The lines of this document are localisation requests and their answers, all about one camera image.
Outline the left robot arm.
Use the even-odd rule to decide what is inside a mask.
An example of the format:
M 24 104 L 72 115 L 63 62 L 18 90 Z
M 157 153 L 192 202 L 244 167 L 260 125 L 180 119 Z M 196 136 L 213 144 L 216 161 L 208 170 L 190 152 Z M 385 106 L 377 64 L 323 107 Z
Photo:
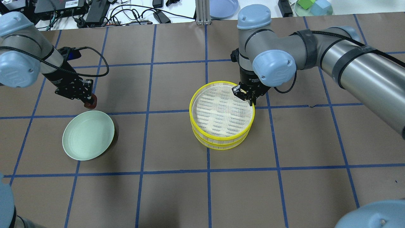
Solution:
M 6 13 L 0 23 L 2 86 L 29 87 L 42 74 L 55 85 L 55 94 L 81 100 L 88 109 L 97 106 L 97 97 L 92 92 L 94 81 L 80 77 L 68 63 L 81 56 L 79 50 L 56 49 L 23 13 Z

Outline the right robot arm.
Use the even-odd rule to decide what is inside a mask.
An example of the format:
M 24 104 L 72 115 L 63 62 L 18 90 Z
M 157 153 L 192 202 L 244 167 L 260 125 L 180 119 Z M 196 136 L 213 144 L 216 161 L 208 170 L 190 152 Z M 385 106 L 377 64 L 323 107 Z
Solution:
M 255 105 L 258 97 L 296 76 L 320 67 L 338 86 L 404 137 L 404 62 L 360 42 L 352 27 L 300 30 L 278 37 L 271 28 L 271 11 L 252 4 L 238 13 L 239 47 L 231 53 L 240 82 L 233 94 Z

